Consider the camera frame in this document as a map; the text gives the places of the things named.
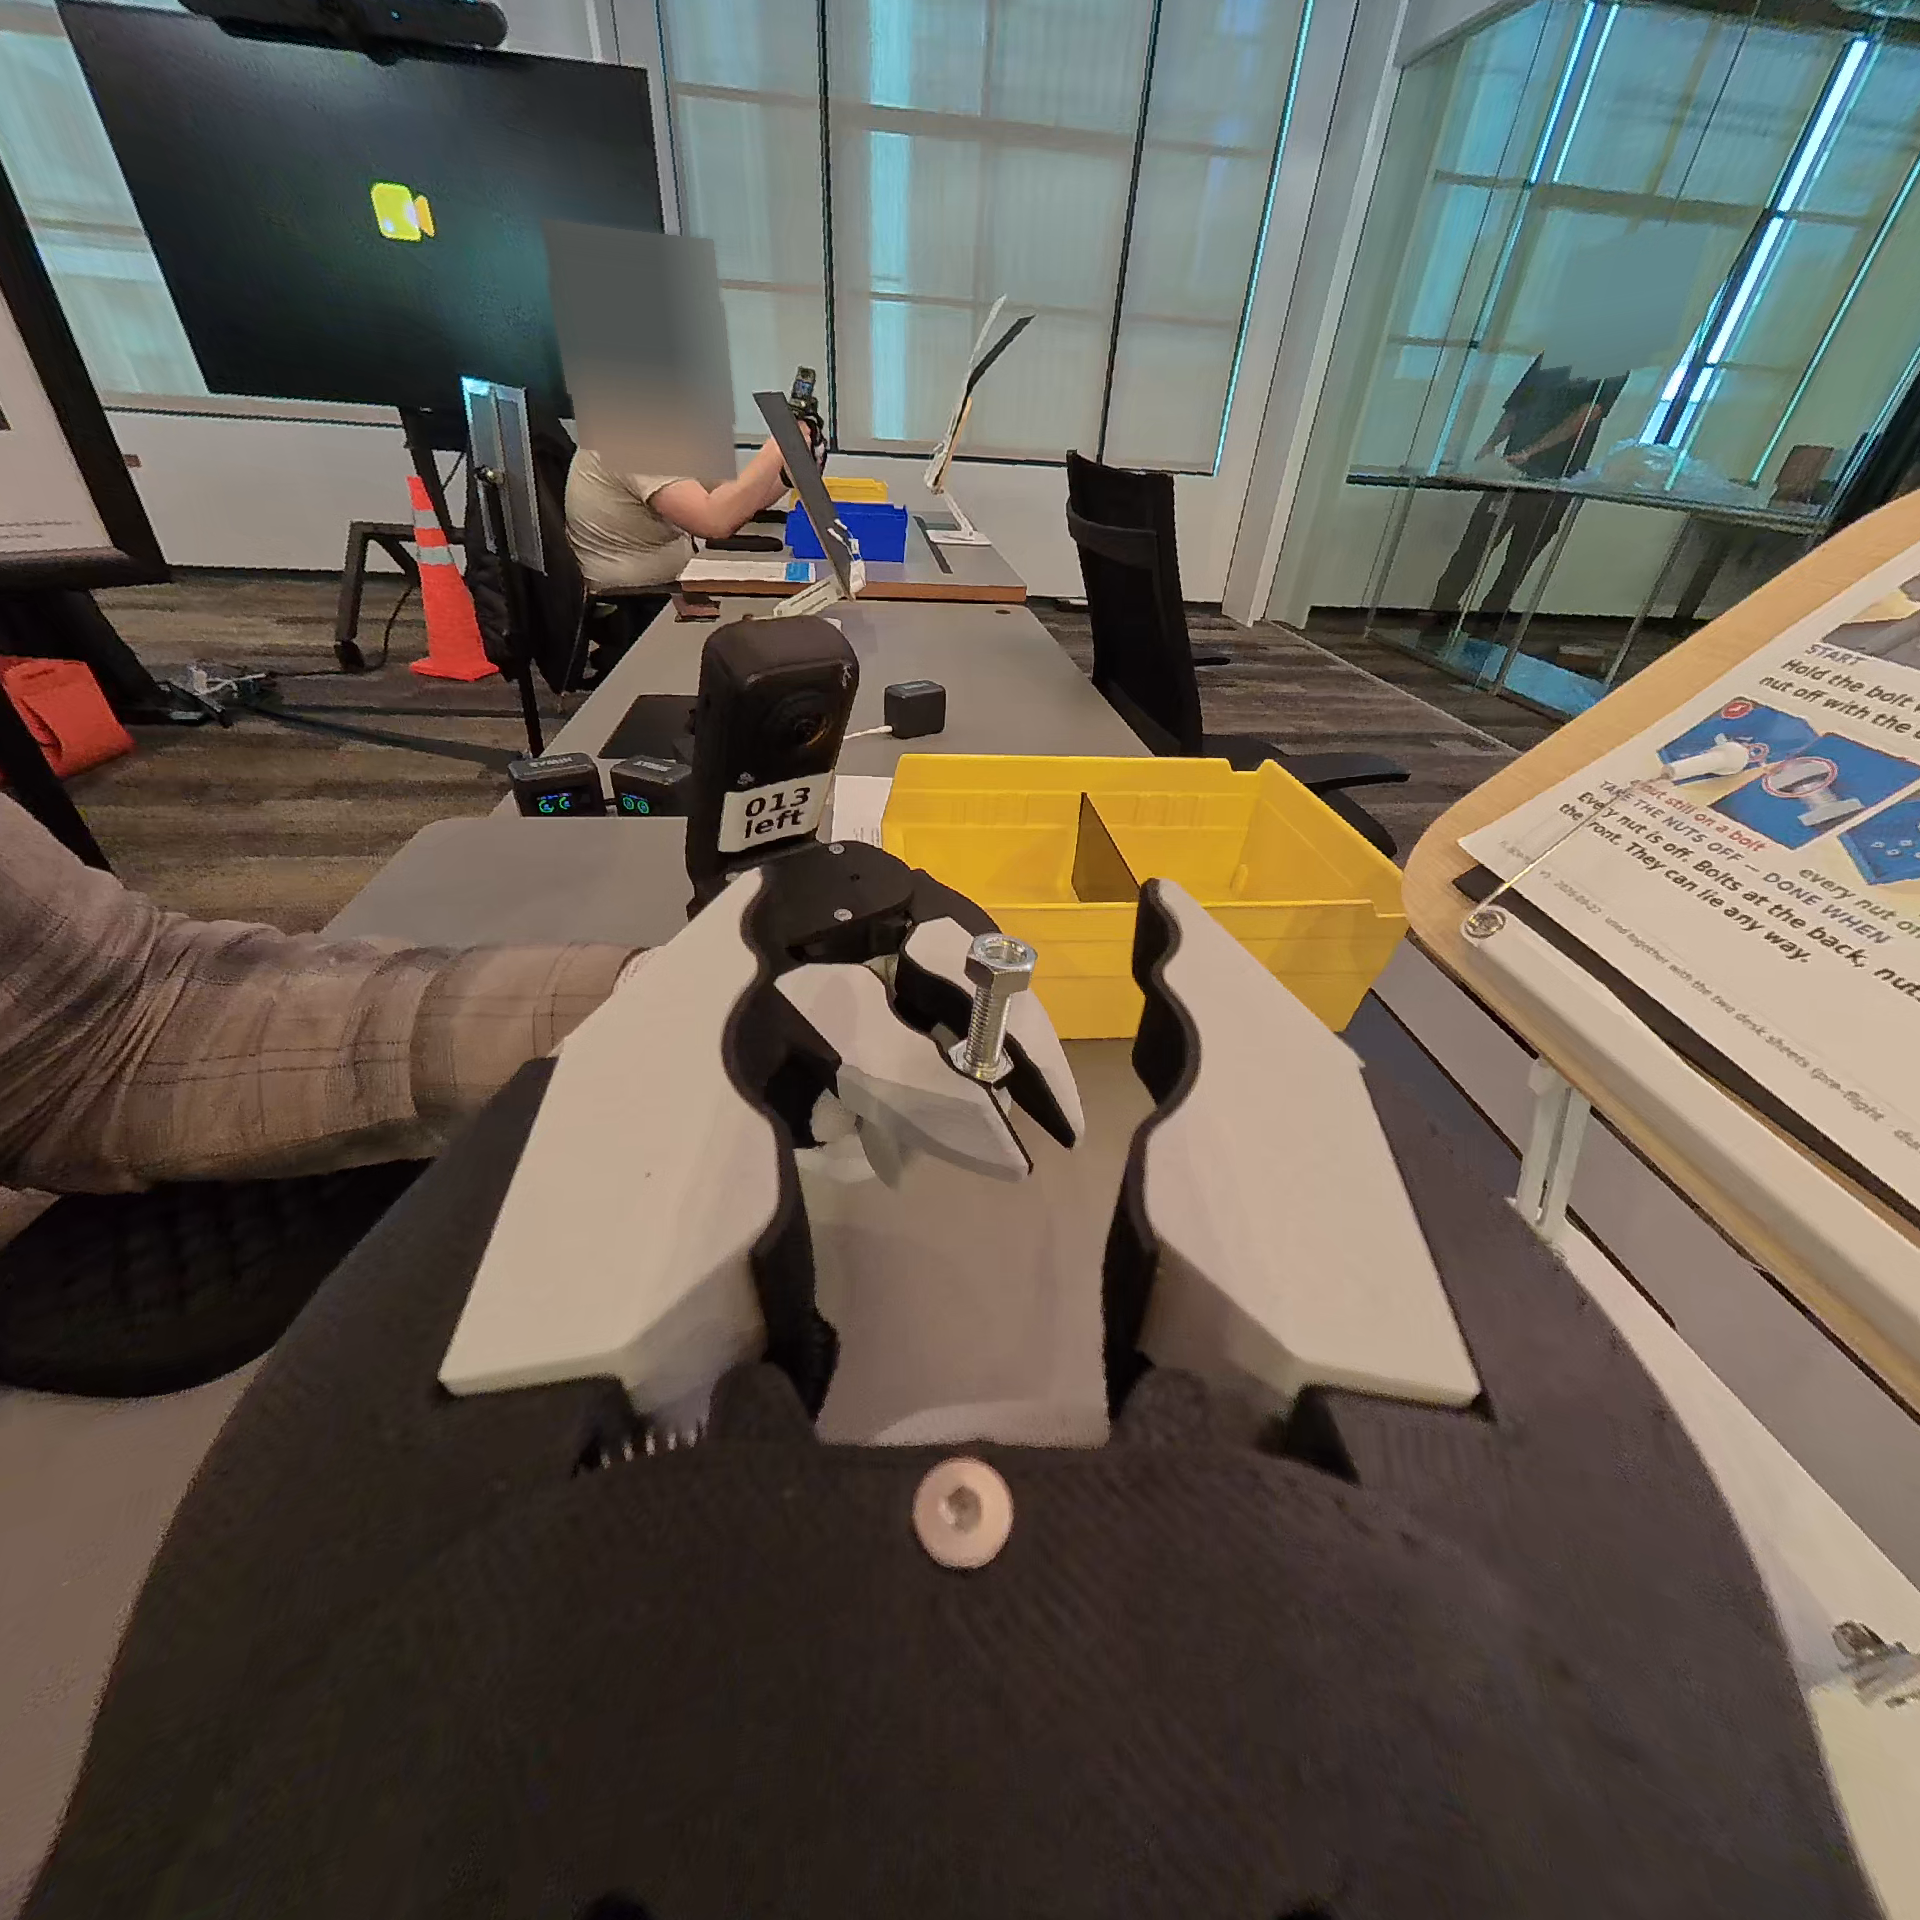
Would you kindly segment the orange traffic cone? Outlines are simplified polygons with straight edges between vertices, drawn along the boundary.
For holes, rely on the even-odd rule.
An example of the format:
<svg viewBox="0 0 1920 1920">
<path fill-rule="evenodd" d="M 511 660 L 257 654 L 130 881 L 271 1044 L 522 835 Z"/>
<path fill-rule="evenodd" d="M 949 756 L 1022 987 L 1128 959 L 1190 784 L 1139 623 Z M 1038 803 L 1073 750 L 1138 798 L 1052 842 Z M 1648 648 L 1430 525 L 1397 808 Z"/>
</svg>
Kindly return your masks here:
<svg viewBox="0 0 1920 1920">
<path fill-rule="evenodd" d="M 425 616 L 425 658 L 412 660 L 412 673 L 440 683 L 498 678 L 499 669 L 488 658 L 475 599 L 463 584 L 452 539 L 419 475 L 408 477 L 408 501 L 415 524 L 419 594 Z"/>
</svg>

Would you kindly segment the black document stand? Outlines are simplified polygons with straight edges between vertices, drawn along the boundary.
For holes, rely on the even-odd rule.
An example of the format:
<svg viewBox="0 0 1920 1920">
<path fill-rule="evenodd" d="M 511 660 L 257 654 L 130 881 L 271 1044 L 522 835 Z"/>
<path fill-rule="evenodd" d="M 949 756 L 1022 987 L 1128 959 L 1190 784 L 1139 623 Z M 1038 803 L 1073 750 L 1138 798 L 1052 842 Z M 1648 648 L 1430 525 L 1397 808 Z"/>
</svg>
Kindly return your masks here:
<svg viewBox="0 0 1920 1920">
<path fill-rule="evenodd" d="M 859 543 L 825 489 L 812 428 L 795 412 L 786 394 L 753 393 L 753 404 L 767 423 L 767 432 L 780 452 L 780 468 L 805 505 L 805 516 L 822 549 L 822 565 L 812 584 L 785 599 L 770 616 L 820 616 L 839 602 L 851 602 L 864 590 L 864 562 Z"/>
</svg>

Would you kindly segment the wooden desk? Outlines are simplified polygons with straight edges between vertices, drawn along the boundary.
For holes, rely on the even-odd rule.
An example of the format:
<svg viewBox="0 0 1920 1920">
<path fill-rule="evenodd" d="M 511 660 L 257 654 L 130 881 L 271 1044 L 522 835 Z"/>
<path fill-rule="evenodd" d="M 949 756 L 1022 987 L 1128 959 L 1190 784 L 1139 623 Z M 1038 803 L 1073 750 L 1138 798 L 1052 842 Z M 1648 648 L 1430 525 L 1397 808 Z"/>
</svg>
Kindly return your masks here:
<svg viewBox="0 0 1920 1920">
<path fill-rule="evenodd" d="M 990 543 L 927 543 L 925 516 L 904 520 L 904 560 L 864 560 L 859 599 L 870 603 L 1022 603 L 1029 599 L 1016 567 Z M 670 584 L 695 599 L 789 599 L 812 584 L 834 584 L 822 560 L 734 556 L 706 549 Z"/>
</svg>

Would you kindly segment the grey panel on tripod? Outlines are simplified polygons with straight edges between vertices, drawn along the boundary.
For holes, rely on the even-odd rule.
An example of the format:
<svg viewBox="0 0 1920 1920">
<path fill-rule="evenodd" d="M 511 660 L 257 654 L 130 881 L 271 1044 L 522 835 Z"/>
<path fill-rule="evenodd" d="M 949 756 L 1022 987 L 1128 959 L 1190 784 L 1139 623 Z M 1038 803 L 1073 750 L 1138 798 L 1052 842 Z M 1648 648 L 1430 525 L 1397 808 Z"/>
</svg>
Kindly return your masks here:
<svg viewBox="0 0 1920 1920">
<path fill-rule="evenodd" d="M 515 685 L 525 750 L 541 758 L 541 711 L 536 692 L 536 620 L 525 602 L 525 577 L 546 572 L 536 455 L 525 416 L 525 393 L 492 378 L 460 378 L 466 423 L 466 577 L 488 562 L 499 599 L 498 669 Z"/>
</svg>

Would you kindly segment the printed instruction sheet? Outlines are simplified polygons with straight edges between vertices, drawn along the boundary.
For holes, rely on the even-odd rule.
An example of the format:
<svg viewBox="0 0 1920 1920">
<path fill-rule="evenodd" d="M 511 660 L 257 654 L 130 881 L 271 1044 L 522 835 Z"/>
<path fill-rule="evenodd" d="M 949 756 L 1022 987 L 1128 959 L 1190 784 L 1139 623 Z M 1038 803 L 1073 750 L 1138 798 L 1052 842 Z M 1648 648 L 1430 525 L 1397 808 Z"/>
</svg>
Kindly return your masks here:
<svg viewBox="0 0 1920 1920">
<path fill-rule="evenodd" d="M 1916 1207 L 1916 560 L 1462 839 L 1709 1068 Z"/>
</svg>

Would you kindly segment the large black wall screen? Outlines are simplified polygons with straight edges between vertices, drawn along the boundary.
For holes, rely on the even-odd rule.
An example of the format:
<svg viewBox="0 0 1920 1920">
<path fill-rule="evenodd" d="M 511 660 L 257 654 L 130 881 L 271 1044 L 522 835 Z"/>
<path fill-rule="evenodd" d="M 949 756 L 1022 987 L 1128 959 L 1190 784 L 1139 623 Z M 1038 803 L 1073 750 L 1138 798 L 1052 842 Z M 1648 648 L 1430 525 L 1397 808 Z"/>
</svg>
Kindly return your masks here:
<svg viewBox="0 0 1920 1920">
<path fill-rule="evenodd" d="M 568 416 L 541 229 L 662 229 L 640 70 L 60 17 L 216 394 Z"/>
</svg>

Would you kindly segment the black office chair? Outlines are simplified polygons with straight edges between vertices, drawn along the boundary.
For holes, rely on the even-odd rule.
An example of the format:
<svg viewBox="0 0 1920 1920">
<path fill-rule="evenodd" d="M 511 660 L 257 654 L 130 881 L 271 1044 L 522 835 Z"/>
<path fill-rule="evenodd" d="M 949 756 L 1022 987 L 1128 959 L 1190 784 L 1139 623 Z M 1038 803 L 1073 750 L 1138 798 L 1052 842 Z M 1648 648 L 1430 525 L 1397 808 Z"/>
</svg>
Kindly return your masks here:
<svg viewBox="0 0 1920 1920">
<path fill-rule="evenodd" d="M 1280 764 L 1379 854 L 1397 839 L 1352 787 L 1405 784 L 1383 756 L 1290 756 L 1248 733 L 1204 733 L 1190 614 L 1175 556 L 1175 486 L 1169 475 L 1106 468 L 1068 452 L 1068 536 L 1091 614 L 1091 683 L 1159 758 L 1219 758 L 1248 775 Z"/>
<path fill-rule="evenodd" d="M 466 594 L 475 599 L 477 632 L 492 666 L 511 673 L 511 658 L 521 651 L 541 673 L 553 692 L 573 692 L 586 683 L 586 572 L 564 525 L 564 480 L 573 469 L 574 441 L 568 438 L 562 418 L 539 399 L 530 399 L 530 436 L 541 572 L 530 572 L 522 577 L 522 620 L 511 628 L 511 599 L 499 581 L 499 565 L 488 549 L 477 477 L 466 477 L 463 581 Z"/>
</svg>

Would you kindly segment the blue plastic bin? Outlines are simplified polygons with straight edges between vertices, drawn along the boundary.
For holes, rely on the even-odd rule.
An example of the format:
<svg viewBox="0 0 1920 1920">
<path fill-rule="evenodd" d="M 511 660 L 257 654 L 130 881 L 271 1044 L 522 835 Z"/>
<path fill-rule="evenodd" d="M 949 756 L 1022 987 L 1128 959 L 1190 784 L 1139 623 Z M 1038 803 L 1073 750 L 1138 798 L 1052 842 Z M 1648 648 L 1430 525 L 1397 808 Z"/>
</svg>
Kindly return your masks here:
<svg viewBox="0 0 1920 1920">
<path fill-rule="evenodd" d="M 890 501 L 831 501 L 864 565 L 904 562 L 908 511 Z M 807 562 L 822 562 L 822 543 L 805 511 L 785 516 L 785 544 Z"/>
</svg>

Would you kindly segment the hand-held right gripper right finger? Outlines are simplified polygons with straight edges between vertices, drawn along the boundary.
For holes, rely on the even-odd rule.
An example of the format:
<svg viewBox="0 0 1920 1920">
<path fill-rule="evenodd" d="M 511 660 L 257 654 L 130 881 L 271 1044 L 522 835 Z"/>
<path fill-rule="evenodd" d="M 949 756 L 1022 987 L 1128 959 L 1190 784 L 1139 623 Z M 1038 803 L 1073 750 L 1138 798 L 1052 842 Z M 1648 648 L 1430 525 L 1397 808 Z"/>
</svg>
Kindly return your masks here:
<svg viewBox="0 0 1920 1920">
<path fill-rule="evenodd" d="M 1157 1368 L 1466 1409 L 1478 1377 L 1356 1053 L 1178 881 L 1138 903 L 1138 1127 L 1104 1254 L 1106 1411 Z"/>
</svg>

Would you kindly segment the black framed board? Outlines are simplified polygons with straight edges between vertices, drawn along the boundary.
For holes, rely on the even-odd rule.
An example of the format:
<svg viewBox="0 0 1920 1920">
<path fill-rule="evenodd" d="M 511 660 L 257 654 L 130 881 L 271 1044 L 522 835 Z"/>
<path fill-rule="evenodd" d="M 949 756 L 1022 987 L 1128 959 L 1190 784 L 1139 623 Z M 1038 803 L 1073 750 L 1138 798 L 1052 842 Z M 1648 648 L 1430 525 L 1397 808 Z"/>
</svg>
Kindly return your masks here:
<svg viewBox="0 0 1920 1920">
<path fill-rule="evenodd" d="M 2 179 L 2 590 L 165 581 L 155 524 Z"/>
</svg>

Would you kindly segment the person's left forearm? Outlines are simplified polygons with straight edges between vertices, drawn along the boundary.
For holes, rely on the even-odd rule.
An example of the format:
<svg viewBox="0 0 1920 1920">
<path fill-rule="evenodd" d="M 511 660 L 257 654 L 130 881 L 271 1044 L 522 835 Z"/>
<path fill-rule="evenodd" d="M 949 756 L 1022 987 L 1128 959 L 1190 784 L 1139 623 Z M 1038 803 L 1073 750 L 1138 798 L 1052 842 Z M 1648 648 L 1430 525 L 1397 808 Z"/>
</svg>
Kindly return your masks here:
<svg viewBox="0 0 1920 1920">
<path fill-rule="evenodd" d="M 189 921 L 2 801 L 2 1190 L 427 1159 L 645 959 Z"/>
</svg>

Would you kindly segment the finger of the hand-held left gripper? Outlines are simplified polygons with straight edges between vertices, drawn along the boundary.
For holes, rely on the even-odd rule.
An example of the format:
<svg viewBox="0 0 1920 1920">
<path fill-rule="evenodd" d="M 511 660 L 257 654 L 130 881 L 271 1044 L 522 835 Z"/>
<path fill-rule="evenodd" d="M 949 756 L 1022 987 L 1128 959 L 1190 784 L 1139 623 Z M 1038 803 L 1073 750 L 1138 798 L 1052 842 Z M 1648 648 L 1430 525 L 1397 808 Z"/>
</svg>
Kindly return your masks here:
<svg viewBox="0 0 1920 1920">
<path fill-rule="evenodd" d="M 1003 1002 L 1006 1079 L 995 1081 L 995 1092 L 1014 1098 L 1057 1145 L 1073 1150 L 1083 1132 L 1083 1104 L 1061 1040 L 1033 993 L 1034 946 L 1001 931 L 973 935 L 954 917 L 919 923 L 898 957 L 898 1018 L 941 1043 L 944 1053 L 962 1044 L 973 1033 L 981 987 L 977 946 L 987 946 L 987 973 Z"/>
<path fill-rule="evenodd" d="M 809 963 L 779 979 L 780 995 L 839 1054 L 831 1088 L 805 1108 L 805 1141 L 851 1179 L 851 1153 L 898 1186 L 910 1159 L 1020 1183 L 1033 1159 L 995 1093 L 973 1085 L 936 1043 L 903 1023 L 880 973 Z"/>
</svg>

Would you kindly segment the black video bar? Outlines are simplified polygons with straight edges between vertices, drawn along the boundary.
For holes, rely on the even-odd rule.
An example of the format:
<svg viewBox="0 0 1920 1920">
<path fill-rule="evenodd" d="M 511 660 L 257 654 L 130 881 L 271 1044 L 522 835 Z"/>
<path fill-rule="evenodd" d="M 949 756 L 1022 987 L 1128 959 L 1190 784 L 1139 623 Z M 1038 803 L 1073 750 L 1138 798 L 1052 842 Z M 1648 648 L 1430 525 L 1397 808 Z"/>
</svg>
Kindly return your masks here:
<svg viewBox="0 0 1920 1920">
<path fill-rule="evenodd" d="M 498 3 L 183 3 L 238 40 L 346 46 L 368 59 L 492 52 L 505 44 Z"/>
</svg>

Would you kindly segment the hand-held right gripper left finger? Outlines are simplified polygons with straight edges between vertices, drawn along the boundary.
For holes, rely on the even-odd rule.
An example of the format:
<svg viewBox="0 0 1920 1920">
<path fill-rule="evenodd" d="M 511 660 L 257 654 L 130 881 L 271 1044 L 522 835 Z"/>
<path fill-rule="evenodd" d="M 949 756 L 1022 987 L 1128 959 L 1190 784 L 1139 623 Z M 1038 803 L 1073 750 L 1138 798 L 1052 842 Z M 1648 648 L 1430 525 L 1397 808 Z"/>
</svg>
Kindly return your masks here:
<svg viewBox="0 0 1920 1920">
<path fill-rule="evenodd" d="M 448 1396 L 614 1377 L 636 1414 L 675 1421 L 767 1360 L 822 1411 L 837 1337 L 789 1130 L 747 1058 L 773 983 L 757 891 L 734 880 L 555 1053 L 440 1360 Z"/>
</svg>

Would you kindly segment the silver hex bolt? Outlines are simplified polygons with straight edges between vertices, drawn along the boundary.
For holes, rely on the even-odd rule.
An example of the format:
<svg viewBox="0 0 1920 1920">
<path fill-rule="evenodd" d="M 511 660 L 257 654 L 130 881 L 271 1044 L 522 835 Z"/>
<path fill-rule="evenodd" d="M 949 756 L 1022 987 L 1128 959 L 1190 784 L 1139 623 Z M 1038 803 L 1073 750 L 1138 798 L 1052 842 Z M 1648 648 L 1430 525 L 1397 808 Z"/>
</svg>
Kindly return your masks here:
<svg viewBox="0 0 1920 1920">
<path fill-rule="evenodd" d="M 961 1040 L 967 1040 L 977 1054 L 995 1058 L 1008 1053 L 1008 1011 L 1016 1005 L 1016 995 L 1022 995 L 1033 987 L 1034 963 L 1038 950 L 1014 935 L 990 931 L 973 937 L 967 950 L 967 979 L 973 983 L 973 1005 L 967 1033 Z"/>
</svg>

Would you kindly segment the orange bag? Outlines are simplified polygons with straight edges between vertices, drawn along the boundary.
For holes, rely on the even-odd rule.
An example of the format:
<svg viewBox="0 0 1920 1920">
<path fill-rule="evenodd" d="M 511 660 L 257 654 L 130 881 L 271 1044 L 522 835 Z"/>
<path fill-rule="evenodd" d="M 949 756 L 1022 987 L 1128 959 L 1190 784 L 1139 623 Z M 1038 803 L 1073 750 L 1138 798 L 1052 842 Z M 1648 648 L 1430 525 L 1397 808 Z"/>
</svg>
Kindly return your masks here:
<svg viewBox="0 0 1920 1920">
<path fill-rule="evenodd" d="M 2 692 L 60 782 L 137 750 L 83 660 L 2 658 Z"/>
</svg>

